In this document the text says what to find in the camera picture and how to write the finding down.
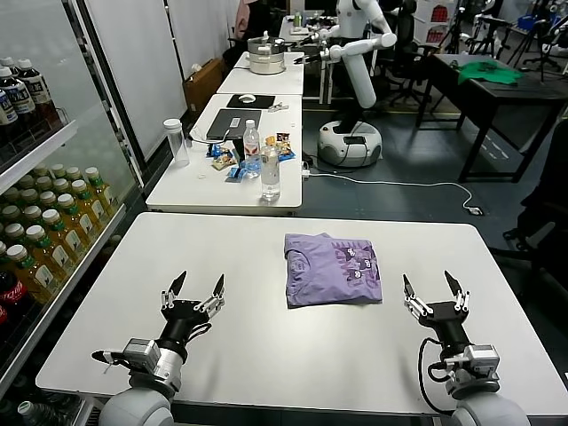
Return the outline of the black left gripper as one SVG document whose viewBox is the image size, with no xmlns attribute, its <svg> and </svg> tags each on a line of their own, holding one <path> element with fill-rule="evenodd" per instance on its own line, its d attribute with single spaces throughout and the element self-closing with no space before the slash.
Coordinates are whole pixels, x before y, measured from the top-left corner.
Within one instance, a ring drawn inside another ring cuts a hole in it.
<svg viewBox="0 0 568 426">
<path fill-rule="evenodd" d="M 161 292 L 161 314 L 166 324 L 159 336 L 159 348 L 187 356 L 187 345 L 211 329 L 213 318 L 225 305 L 225 276 L 222 274 L 211 296 L 197 301 L 176 300 L 185 282 L 185 272 L 176 277 L 167 290 Z"/>
</svg>

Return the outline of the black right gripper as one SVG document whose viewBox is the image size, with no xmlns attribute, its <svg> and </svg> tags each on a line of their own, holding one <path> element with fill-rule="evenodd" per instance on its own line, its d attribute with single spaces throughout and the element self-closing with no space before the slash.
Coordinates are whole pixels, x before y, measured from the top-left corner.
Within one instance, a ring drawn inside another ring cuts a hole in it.
<svg viewBox="0 0 568 426">
<path fill-rule="evenodd" d="M 442 345 L 442 356 L 456 356 L 464 352 L 470 340 L 463 328 L 469 316 L 469 291 L 462 289 L 459 281 L 448 271 L 444 271 L 446 282 L 454 295 L 454 302 L 435 302 L 429 306 L 416 295 L 410 280 L 403 275 L 405 307 L 423 327 L 434 330 Z"/>
</svg>

